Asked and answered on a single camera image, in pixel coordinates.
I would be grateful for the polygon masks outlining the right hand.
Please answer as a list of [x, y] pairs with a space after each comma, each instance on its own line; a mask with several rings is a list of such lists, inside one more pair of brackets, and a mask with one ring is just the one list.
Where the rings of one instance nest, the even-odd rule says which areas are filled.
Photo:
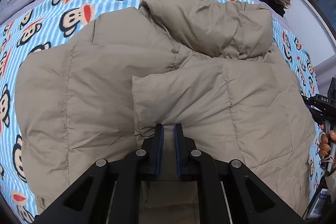
[[336, 138], [336, 134], [335, 134], [335, 131], [333, 130], [329, 130], [329, 135], [327, 135], [325, 133], [325, 128], [324, 128], [324, 125], [321, 124], [319, 126], [319, 128], [322, 130], [322, 132], [320, 133], [319, 135], [319, 151], [318, 151], [318, 154], [321, 158], [321, 160], [325, 160], [325, 158], [327, 157], [327, 155], [329, 155], [330, 151], [331, 151], [331, 147], [329, 145], [329, 142], [332, 140], [332, 141], [335, 141], [335, 138]]

